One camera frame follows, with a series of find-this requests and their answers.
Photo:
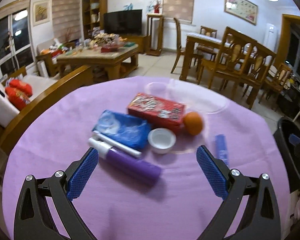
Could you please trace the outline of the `white small bowl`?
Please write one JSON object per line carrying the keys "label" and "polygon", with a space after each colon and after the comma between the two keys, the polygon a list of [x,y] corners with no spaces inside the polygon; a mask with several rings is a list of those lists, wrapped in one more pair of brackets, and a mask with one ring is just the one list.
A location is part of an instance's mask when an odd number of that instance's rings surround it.
{"label": "white small bowl", "polygon": [[176,143],[176,135],[166,128],[156,128],[149,132],[148,142],[156,154],[166,154],[171,151]]}

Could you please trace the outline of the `far wooden dining chair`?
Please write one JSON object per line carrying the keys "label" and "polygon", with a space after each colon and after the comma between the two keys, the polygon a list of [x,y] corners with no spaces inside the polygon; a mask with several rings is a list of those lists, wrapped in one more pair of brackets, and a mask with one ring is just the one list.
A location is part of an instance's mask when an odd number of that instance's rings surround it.
{"label": "far wooden dining chair", "polygon": [[176,26],[176,32],[177,32],[177,40],[176,40],[176,44],[177,44],[177,55],[176,55],[176,58],[175,58],[175,62],[174,62],[174,65],[171,69],[171,74],[173,74],[178,62],[179,62],[179,59],[180,59],[180,56],[181,55],[184,55],[184,50],[181,46],[181,27],[180,27],[180,22],[179,20],[174,17],[173,18],[174,21],[175,21],[175,26]]}

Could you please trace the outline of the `black trash bin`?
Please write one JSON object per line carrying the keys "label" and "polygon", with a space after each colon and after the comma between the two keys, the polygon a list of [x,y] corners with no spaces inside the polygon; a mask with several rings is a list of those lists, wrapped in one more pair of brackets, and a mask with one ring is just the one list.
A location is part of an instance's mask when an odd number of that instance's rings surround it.
{"label": "black trash bin", "polygon": [[285,164],[289,190],[300,189],[300,129],[289,118],[281,118],[273,134],[277,148]]}

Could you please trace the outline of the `wooden coffee table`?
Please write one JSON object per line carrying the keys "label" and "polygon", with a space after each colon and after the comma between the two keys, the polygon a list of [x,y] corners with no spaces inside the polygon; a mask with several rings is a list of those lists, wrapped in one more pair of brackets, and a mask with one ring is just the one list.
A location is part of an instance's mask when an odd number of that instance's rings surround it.
{"label": "wooden coffee table", "polygon": [[102,53],[95,50],[72,51],[70,55],[57,56],[60,77],[65,76],[66,66],[91,66],[103,68],[108,80],[127,77],[138,68],[139,46],[121,47],[118,51]]}

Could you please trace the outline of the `orange fruit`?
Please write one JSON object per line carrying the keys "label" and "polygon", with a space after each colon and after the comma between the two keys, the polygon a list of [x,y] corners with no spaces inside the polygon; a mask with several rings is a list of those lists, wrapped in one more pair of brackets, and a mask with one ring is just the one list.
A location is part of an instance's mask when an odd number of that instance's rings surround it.
{"label": "orange fruit", "polygon": [[185,131],[192,136],[196,136],[204,128],[202,117],[197,112],[189,112],[183,116]]}

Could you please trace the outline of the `framed sunflower picture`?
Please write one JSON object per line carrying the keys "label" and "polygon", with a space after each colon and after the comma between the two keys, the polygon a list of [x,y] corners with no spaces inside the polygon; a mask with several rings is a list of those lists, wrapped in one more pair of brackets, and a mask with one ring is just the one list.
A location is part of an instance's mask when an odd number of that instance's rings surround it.
{"label": "framed sunflower picture", "polygon": [[33,3],[33,25],[37,26],[50,21],[50,0]]}

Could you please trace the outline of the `purple spray bottle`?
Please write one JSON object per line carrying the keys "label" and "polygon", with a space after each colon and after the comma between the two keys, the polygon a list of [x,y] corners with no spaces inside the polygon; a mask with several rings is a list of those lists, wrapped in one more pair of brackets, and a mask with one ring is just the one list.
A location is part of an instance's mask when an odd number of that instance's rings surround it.
{"label": "purple spray bottle", "polygon": [[152,186],[160,178],[161,168],[156,165],[140,158],[134,158],[104,141],[89,138],[88,144],[98,151],[101,159],[144,184]]}

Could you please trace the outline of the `wooden sofa with cushions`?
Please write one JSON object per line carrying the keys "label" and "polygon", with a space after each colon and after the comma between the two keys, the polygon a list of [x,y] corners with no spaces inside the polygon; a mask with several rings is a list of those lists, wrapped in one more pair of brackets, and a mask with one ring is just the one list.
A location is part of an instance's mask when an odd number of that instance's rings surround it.
{"label": "wooden sofa with cushions", "polygon": [[92,84],[93,68],[83,65],[51,85],[27,104],[7,127],[0,125],[0,150],[10,155],[24,132],[41,114],[74,90]]}

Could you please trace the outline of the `purple round tablecloth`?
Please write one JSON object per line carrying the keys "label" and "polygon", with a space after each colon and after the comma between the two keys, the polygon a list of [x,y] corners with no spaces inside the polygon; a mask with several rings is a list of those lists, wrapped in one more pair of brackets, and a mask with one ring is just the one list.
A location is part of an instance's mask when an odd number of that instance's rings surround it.
{"label": "purple round tablecloth", "polygon": [[140,92],[183,103],[188,111],[202,116],[205,127],[196,137],[179,133],[168,154],[144,149],[144,159],[162,169],[153,187],[99,162],[82,194],[73,201],[98,239],[196,239],[222,202],[196,161],[196,149],[205,145],[214,152],[219,134],[226,139],[230,168],[251,177],[269,175],[281,221],[286,220],[288,176],[264,118],[189,82],[137,76],[74,90],[26,130],[10,153],[4,175],[2,209],[9,233],[13,233],[26,176],[46,178],[80,159],[102,112],[125,113]]}

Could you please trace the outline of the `black television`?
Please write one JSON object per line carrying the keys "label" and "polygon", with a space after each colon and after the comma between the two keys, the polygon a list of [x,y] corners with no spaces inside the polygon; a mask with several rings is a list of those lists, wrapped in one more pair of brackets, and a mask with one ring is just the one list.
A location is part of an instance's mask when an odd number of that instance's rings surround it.
{"label": "black television", "polygon": [[108,34],[142,34],[142,10],[124,10],[104,14],[104,31]]}

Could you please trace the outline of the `small blue wrapper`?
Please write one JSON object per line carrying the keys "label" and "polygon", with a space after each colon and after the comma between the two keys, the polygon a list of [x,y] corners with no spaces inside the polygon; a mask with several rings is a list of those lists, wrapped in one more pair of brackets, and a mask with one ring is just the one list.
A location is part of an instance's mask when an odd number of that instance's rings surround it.
{"label": "small blue wrapper", "polygon": [[226,144],[225,135],[219,134],[215,136],[215,149],[217,158],[222,160],[229,167],[229,152]]}

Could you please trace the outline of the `blue tissue packet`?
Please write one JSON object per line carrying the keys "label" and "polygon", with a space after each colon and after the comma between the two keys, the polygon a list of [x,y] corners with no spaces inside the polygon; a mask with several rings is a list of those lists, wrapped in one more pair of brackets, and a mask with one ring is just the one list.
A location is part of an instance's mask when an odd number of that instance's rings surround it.
{"label": "blue tissue packet", "polygon": [[147,144],[151,126],[142,118],[105,110],[93,127],[94,131],[98,131],[110,139],[140,151]]}

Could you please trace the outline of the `wooden dining chair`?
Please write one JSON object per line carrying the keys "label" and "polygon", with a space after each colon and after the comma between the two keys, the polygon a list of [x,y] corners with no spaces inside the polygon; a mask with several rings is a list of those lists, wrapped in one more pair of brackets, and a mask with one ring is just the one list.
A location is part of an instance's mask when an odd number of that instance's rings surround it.
{"label": "wooden dining chair", "polygon": [[197,83],[201,82],[203,72],[207,70],[210,72],[208,88],[211,88],[216,77],[223,79],[224,83],[234,82],[232,98],[235,97],[239,84],[251,87],[255,91],[248,103],[251,109],[275,57],[276,53],[255,39],[226,27],[215,60],[201,60]]}
{"label": "wooden dining chair", "polygon": [[174,65],[171,69],[171,74],[173,74],[178,62],[179,62],[179,59],[180,59],[180,56],[181,55],[184,55],[184,50],[181,46],[181,27],[180,27],[180,22],[179,20],[174,17],[173,18],[174,21],[175,21],[175,26],[176,26],[176,32],[177,32],[177,40],[176,40],[176,44],[177,44],[177,55],[176,55],[176,58],[175,58],[175,62],[174,62]]}

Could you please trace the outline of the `red pillow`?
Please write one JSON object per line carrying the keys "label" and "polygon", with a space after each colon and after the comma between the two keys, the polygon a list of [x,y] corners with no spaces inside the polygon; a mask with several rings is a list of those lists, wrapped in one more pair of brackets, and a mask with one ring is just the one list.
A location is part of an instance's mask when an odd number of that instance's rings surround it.
{"label": "red pillow", "polygon": [[14,105],[19,111],[24,109],[30,103],[28,96],[16,88],[6,87],[5,93],[7,94],[10,103]]}
{"label": "red pillow", "polygon": [[24,81],[19,79],[10,79],[8,86],[23,92],[28,97],[33,96],[32,86]]}

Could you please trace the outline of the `wooden tv cabinet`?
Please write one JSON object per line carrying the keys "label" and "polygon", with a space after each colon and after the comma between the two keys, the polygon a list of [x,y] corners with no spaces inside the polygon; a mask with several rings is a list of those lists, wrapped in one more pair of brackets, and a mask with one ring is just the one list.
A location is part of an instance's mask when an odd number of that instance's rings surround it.
{"label": "wooden tv cabinet", "polygon": [[148,53],[149,51],[149,36],[144,35],[121,35],[123,39],[126,39],[125,47],[131,47],[138,45],[138,52],[140,54]]}

